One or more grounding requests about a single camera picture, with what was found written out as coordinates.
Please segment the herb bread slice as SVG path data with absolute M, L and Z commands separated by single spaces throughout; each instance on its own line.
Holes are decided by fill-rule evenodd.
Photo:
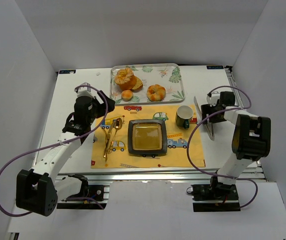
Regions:
M 131 89 L 133 92 L 138 92 L 143 88 L 143 82 L 142 80 L 136 76 L 136 84 L 134 87 Z

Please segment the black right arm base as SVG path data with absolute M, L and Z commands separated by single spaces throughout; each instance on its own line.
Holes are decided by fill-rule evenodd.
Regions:
M 239 212 L 239 195 L 235 185 L 231 189 L 214 189 L 210 184 L 194 184 L 186 189 L 192 196 L 195 213 L 205 212 Z

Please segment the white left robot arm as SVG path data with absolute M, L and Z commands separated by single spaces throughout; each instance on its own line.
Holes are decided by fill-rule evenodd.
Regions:
M 115 109 L 115 101 L 101 90 L 100 103 L 90 91 L 78 91 L 74 110 L 68 115 L 58 140 L 58 146 L 29 170 L 21 170 L 16 177 L 16 206 L 42 216 L 49 216 L 57 203 L 72 198 L 88 197 L 88 179 L 70 174 L 63 180 L 56 178 L 71 155 L 84 143 L 91 132 L 92 123 Z

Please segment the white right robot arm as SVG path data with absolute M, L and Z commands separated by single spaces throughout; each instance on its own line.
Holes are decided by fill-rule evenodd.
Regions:
M 250 164 L 269 155 L 271 119 L 251 114 L 237 107 L 232 91 L 208 93 L 206 100 L 207 104 L 201 106 L 202 118 L 219 113 L 204 121 L 204 125 L 228 121 L 235 126 L 231 142 L 232 153 L 217 171 L 215 180 L 218 188 L 229 189 Z

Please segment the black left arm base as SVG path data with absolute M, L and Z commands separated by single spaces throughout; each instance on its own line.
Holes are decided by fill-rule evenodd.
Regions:
M 104 185 L 89 184 L 80 174 L 69 174 L 54 183 L 57 209 L 103 210 L 107 203 Z

